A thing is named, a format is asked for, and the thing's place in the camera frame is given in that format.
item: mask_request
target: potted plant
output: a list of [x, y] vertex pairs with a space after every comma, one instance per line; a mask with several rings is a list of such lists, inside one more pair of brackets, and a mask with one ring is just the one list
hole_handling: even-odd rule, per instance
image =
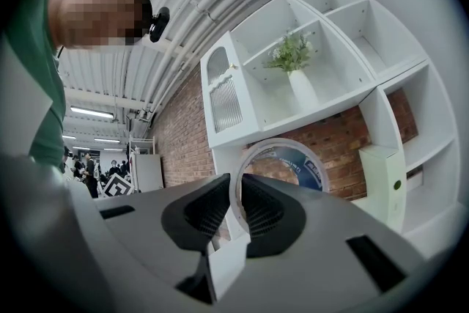
[[314, 87], [303, 71], [311, 59], [311, 43], [306, 39], [310, 33], [291, 34], [282, 38], [277, 48], [269, 53], [272, 60], [265, 63], [266, 68], [280, 68], [287, 73], [293, 93], [303, 110], [319, 104]]

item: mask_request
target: white vase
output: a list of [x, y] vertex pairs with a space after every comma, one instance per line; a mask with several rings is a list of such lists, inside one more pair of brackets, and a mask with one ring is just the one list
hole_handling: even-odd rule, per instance
[[319, 105], [316, 91], [303, 70], [288, 72], [288, 79], [302, 110], [311, 110]]

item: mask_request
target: fluorescent light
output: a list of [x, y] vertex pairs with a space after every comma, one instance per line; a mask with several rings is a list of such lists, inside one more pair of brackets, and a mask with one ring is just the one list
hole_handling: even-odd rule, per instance
[[87, 110], [86, 108], [79, 108], [75, 106], [70, 106], [70, 110], [72, 110], [73, 112], [79, 112], [80, 114], [93, 115], [95, 117], [107, 117], [109, 119], [114, 118], [114, 114], [112, 114], [111, 112]]
[[101, 142], [115, 142], [116, 144], [120, 143], [119, 140], [109, 140], [109, 139], [95, 139], [95, 141], [101, 141]]

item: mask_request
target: sticker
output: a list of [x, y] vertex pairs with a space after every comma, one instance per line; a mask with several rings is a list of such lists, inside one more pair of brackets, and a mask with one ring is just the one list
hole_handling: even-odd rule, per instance
[[298, 185], [315, 191], [322, 191], [319, 169], [300, 150], [291, 147], [271, 147], [256, 155], [250, 164], [266, 158], [274, 158], [286, 163], [298, 178]]

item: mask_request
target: ceiling beam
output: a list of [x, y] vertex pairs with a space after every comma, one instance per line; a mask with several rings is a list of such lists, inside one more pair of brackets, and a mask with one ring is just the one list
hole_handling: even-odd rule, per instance
[[125, 130], [125, 124], [120, 124], [118, 122], [98, 122], [97, 120], [88, 120], [88, 119], [79, 119], [76, 117], [65, 117], [64, 126], [82, 126], [90, 128], [113, 128], [119, 130]]
[[117, 107], [129, 108], [133, 110], [141, 110], [145, 102], [140, 100], [133, 100], [127, 98], [113, 97], [112, 95], [98, 94], [92, 92], [85, 92], [84, 90], [65, 89], [65, 97], [68, 100], [82, 100], [84, 102], [99, 103], [106, 106], [114, 106], [114, 101]]

